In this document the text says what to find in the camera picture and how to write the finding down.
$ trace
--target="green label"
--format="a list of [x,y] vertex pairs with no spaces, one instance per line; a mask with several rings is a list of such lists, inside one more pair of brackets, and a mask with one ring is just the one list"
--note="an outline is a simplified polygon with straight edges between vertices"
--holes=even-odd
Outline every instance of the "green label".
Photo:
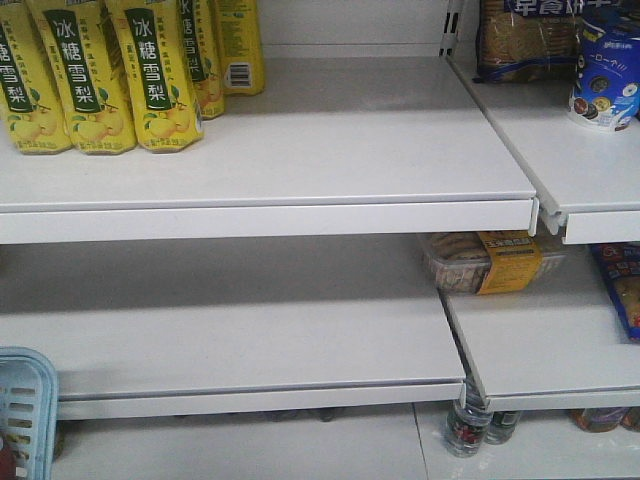
[[2,90],[9,104],[9,110],[18,113],[33,112],[33,105],[22,77],[20,77],[2,25],[0,25],[0,83],[2,83]]
[[162,72],[155,15],[147,8],[125,10],[140,64],[147,108],[170,110],[171,98]]
[[44,16],[58,45],[73,106],[78,112],[98,113],[100,102],[91,82],[87,60],[80,41],[80,31],[76,14],[69,10],[47,10]]
[[194,0],[180,0],[180,15],[182,18],[182,36],[187,63],[191,72],[191,80],[201,82],[207,78],[202,67],[198,38],[196,36],[196,22],[193,12]]

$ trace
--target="oreo package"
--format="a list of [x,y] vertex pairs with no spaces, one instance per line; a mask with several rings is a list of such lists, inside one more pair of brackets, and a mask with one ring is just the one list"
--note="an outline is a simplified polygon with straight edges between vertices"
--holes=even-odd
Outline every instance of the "oreo package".
[[627,335],[640,341],[640,243],[601,243],[590,249]]
[[627,128],[640,107],[640,9],[586,7],[569,115],[605,132]]

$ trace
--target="shelf bracket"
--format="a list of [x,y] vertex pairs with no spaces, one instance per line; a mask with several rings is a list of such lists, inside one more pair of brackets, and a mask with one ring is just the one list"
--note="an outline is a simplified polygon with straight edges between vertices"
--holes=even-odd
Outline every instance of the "shelf bracket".
[[444,20],[444,32],[440,41],[439,56],[453,56],[458,43],[458,25],[464,7],[464,0],[449,0],[447,15]]

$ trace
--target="blue plastic basket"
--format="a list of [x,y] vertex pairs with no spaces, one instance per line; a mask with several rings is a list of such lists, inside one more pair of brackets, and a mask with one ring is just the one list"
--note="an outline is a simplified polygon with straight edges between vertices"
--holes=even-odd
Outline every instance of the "blue plastic basket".
[[28,348],[0,347],[0,431],[16,457],[17,478],[51,478],[57,409],[51,362]]

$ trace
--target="biscuit package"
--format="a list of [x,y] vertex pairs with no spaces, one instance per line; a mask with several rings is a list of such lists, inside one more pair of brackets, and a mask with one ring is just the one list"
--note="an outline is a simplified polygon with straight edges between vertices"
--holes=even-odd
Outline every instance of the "biscuit package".
[[640,8],[586,8],[570,118],[605,132],[627,128],[640,107]]
[[618,0],[482,0],[478,75],[488,82],[572,79],[583,6]]
[[418,238],[423,266],[445,292],[522,290],[566,257],[560,240],[542,228],[534,238],[525,231],[430,233]]
[[640,341],[640,243],[590,246],[627,335]]

